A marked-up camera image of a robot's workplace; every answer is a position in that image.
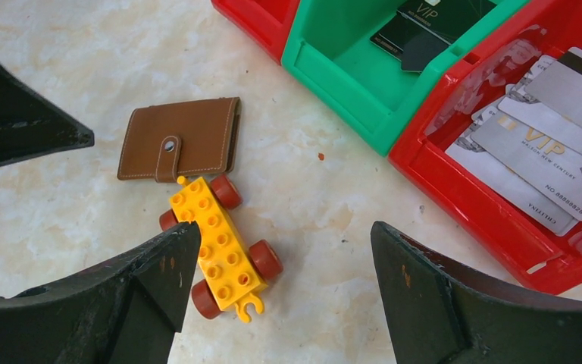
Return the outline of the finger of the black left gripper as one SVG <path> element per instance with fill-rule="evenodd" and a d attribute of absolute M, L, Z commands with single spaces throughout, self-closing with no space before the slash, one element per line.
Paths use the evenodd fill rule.
<path fill-rule="evenodd" d="M 0 65 L 0 167 L 94 144 L 91 129 Z"/>

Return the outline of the brown leather card holder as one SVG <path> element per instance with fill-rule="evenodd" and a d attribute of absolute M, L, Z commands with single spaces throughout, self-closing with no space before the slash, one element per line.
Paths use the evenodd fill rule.
<path fill-rule="evenodd" d="M 239 97 L 135 109 L 127 125 L 117 178 L 174 183 L 179 176 L 232 171 L 241 111 Z"/>

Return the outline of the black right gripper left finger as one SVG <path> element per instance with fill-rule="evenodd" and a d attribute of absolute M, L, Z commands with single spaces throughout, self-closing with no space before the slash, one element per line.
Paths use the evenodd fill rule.
<path fill-rule="evenodd" d="M 180 223 L 57 281 L 0 297 L 0 363 L 165 363 L 201 244 Z"/>

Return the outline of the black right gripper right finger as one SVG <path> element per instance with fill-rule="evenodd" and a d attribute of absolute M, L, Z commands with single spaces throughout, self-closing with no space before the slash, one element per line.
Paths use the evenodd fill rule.
<path fill-rule="evenodd" d="M 582 301 L 486 275 L 383 221 L 371 248 L 398 363 L 582 363 Z"/>

